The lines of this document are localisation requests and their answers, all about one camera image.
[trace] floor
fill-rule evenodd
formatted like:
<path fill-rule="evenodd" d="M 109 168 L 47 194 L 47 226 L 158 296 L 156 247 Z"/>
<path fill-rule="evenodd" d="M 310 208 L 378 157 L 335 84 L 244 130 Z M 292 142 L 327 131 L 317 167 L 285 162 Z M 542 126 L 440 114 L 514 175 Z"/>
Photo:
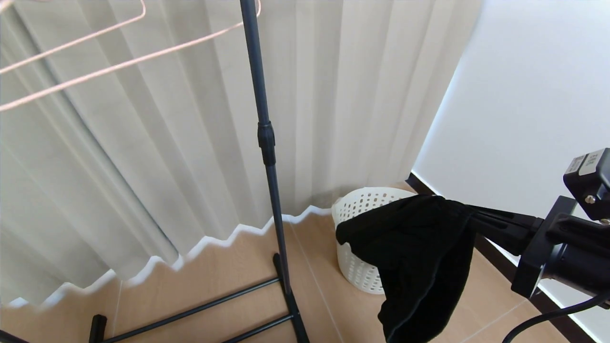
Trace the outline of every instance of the floor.
<path fill-rule="evenodd" d="M 293 290 L 310 341 L 383 343 L 376 315 L 384 297 L 357 290 L 341 275 L 330 215 L 310 213 L 298 223 L 285 222 L 285 235 Z M 109 319 L 109 338 L 273 277 L 276 250 L 273 228 L 263 236 L 242 234 L 229 248 L 206 247 L 178 272 L 158 264 L 138 286 L 112 280 L 93 295 L 68 294 L 45 311 L 4 308 L 1 327 L 31 343 L 82 343 L 88 340 L 91 317 L 100 313 Z M 222 342 L 286 312 L 280 287 L 274 284 L 125 342 Z M 538 314 L 475 250 L 464 294 L 433 343 L 499 343 L 511 328 Z M 291 324 L 283 323 L 245 342 L 296 339 Z M 567 340 L 545 322 L 514 340 L 526 342 Z"/>

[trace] curtain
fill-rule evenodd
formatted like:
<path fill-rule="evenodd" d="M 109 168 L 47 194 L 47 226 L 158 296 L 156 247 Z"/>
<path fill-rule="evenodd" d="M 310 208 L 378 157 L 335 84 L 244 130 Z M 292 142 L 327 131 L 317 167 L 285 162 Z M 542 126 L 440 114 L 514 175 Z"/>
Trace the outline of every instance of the curtain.
<path fill-rule="evenodd" d="M 224 29 L 238 1 L 148 1 L 141 21 L 2 75 L 1 101 Z M 263 0 L 282 210 L 410 172 L 480 0 Z M 17 2 L 2 65 L 140 13 L 137 1 Z M 44 300 L 271 216 L 243 29 L 0 115 L 2 301 Z"/>

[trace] beige curtain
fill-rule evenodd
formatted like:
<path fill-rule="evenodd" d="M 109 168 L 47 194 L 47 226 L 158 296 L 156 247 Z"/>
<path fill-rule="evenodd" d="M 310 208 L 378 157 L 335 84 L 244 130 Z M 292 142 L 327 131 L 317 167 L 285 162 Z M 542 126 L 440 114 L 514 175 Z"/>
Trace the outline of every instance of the beige curtain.
<path fill-rule="evenodd" d="M 3 75 L 6 103 L 241 20 L 238 1 L 148 1 L 138 23 Z M 480 0 L 263 0 L 283 211 L 410 172 Z M 137 15 L 137 1 L 17 2 L 1 62 Z M 243 29 L 1 114 L 2 301 L 173 263 L 271 216 Z"/>

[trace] white laundry basket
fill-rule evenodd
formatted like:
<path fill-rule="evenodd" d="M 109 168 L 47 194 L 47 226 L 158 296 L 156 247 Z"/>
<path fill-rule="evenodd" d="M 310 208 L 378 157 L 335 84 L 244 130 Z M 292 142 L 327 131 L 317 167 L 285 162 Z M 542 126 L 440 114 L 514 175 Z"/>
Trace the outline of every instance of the white laundry basket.
<path fill-rule="evenodd" d="M 350 192 L 332 205 L 332 219 L 335 222 L 335 230 L 339 223 L 360 213 L 413 195 L 415 193 L 390 187 L 365 187 Z M 384 293 L 377 268 L 352 254 L 349 243 L 343 245 L 337 243 L 337 257 L 341 272 L 351 284 L 367 293 Z"/>

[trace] clothes rack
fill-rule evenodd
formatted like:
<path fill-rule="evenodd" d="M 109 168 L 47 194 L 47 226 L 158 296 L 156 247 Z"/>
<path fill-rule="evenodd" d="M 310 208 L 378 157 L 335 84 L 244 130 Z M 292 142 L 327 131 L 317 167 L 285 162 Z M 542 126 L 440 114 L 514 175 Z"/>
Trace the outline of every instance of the clothes rack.
<path fill-rule="evenodd" d="M 243 28 L 246 35 L 246 45 L 248 49 L 250 70 L 252 73 L 254 98 L 256 100 L 256 109 L 259 117 L 257 135 L 259 147 L 262 150 L 263 163 L 265 164 L 265 169 L 267 172 L 267 183 L 269 185 L 269 195 L 271 198 L 273 221 L 275 223 L 275 231 L 278 238 L 279 253 L 273 255 L 273 264 L 275 266 L 277 276 L 274 278 L 270 278 L 269 280 L 263 281 L 259 284 L 255 284 L 232 294 L 210 301 L 206 304 L 199 305 L 192 309 L 188 309 L 174 316 L 167 317 L 149 325 L 145 325 L 144 327 L 108 339 L 104 339 L 104 330 L 106 329 L 107 319 L 106 317 L 97 314 L 93 316 L 93 320 L 91 322 L 89 343 L 114 343 L 122 341 L 140 333 L 144 333 L 149 330 L 153 330 L 155 328 L 174 322 L 176 320 L 185 318 L 192 314 L 196 314 L 197 312 L 209 309 L 213 306 L 235 299 L 237 297 L 256 291 L 260 288 L 263 288 L 276 282 L 279 282 L 282 286 L 284 300 L 286 301 L 289 313 L 277 319 L 274 319 L 271 322 L 265 323 L 255 329 L 249 330 L 234 338 L 224 341 L 223 343 L 240 342 L 246 338 L 254 336 L 257 333 L 261 333 L 269 328 L 275 327 L 289 320 L 292 322 L 292 325 L 294 327 L 297 342 L 309 343 L 309 338 L 307 337 L 307 332 L 305 330 L 305 326 L 303 325 L 303 320 L 301 319 L 301 314 L 296 304 L 295 296 L 292 292 L 292 288 L 290 287 L 288 261 L 286 256 L 286 244 L 284 240 L 284 226 L 282 223 L 282 211 L 279 201 L 278 175 L 275 168 L 275 137 L 273 134 L 273 127 L 271 126 L 271 121 L 269 120 L 269 113 L 267 108 L 267 95 L 265 92 L 265 78 L 263 73 L 262 56 L 260 53 L 260 39 L 256 18 L 255 0 L 240 0 L 240 6 L 243 17 Z M 23 339 L 15 337 L 1 330 L 0 342 L 28 343 Z"/>

